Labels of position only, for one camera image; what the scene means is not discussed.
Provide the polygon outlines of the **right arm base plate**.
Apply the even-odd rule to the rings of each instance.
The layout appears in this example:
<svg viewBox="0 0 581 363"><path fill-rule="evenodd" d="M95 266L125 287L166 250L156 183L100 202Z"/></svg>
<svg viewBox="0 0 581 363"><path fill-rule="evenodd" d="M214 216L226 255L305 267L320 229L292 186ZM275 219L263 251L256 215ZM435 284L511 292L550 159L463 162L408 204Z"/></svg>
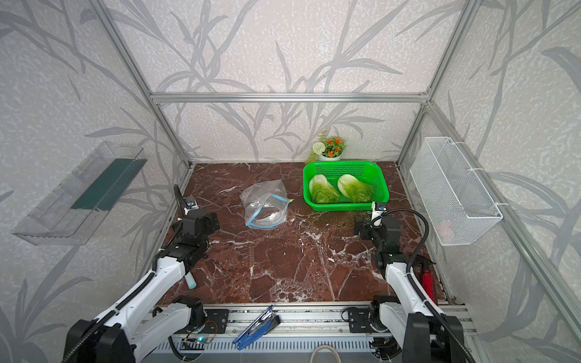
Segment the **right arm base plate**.
<svg viewBox="0 0 581 363"><path fill-rule="evenodd" d="M369 308L349 307L346 309L346 318L351 334L373 334Z"/></svg>

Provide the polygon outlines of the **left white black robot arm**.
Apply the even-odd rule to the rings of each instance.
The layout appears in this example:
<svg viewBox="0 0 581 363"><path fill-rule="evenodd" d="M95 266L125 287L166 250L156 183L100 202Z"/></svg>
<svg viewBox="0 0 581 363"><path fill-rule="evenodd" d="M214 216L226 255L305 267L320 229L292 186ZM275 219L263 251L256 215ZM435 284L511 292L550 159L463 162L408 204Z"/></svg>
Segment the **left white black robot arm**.
<svg viewBox="0 0 581 363"><path fill-rule="evenodd" d="M174 284L182 279L193 283L191 270L206 256L219 221L216 213L189 210L174 228L170 244L138 283L96 318L79 320L69 329L65 362L140 362L176 332L204 326L201 301L191 297L175 299L152 319L146 318Z"/></svg>

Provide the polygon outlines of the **clear zip-top bag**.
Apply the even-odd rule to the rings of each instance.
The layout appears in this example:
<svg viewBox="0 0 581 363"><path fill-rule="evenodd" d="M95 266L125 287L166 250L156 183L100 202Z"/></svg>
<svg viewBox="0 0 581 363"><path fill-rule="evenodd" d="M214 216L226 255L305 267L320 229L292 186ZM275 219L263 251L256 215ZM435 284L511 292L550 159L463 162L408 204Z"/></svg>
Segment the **clear zip-top bag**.
<svg viewBox="0 0 581 363"><path fill-rule="evenodd" d="M246 188L240 195L249 228L272 229L287 222L289 205L283 181L263 181Z"/></svg>

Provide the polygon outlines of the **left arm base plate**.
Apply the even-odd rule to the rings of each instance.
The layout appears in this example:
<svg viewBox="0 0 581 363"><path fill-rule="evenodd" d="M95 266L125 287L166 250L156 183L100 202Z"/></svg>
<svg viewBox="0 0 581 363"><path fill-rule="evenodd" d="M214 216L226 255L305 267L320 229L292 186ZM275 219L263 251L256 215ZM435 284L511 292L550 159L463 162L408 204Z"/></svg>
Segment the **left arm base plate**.
<svg viewBox="0 0 581 363"><path fill-rule="evenodd" d="M225 334L228 316L228 309L193 310L190 322L179 333Z"/></svg>

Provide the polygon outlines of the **chinese cabbage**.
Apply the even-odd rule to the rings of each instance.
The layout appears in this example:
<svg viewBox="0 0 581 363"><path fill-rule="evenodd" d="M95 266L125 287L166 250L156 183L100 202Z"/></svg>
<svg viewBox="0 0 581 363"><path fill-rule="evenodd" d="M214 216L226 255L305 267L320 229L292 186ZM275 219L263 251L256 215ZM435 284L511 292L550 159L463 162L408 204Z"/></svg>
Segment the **chinese cabbage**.
<svg viewBox="0 0 581 363"><path fill-rule="evenodd" d="M336 204L340 193L324 175L315 175L309 182L311 200L314 204Z"/></svg>
<svg viewBox="0 0 581 363"><path fill-rule="evenodd" d="M353 204L370 203L375 193L373 185L364 183L350 174L342 175L337 180L337 187L340 193Z"/></svg>

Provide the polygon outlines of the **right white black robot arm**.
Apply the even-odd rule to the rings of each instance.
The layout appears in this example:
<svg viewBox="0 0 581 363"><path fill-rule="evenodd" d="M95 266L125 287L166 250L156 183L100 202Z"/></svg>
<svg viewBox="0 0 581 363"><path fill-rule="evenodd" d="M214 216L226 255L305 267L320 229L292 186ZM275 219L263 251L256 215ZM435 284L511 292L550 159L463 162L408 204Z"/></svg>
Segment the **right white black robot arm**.
<svg viewBox="0 0 581 363"><path fill-rule="evenodd" d="M398 219L395 213L411 213L422 221L425 231L410 257L399 249ZM354 234L375 246L375 260L382 276L396 296L375 297L370 307L370 324L377 332L389 332L400 348L403 362L474 362L464 344L461 322L448 316L431 298L416 277L414 266L429 236L430 226L419 212L388 210L384 203L372 204L369 222L355 221Z"/></svg>

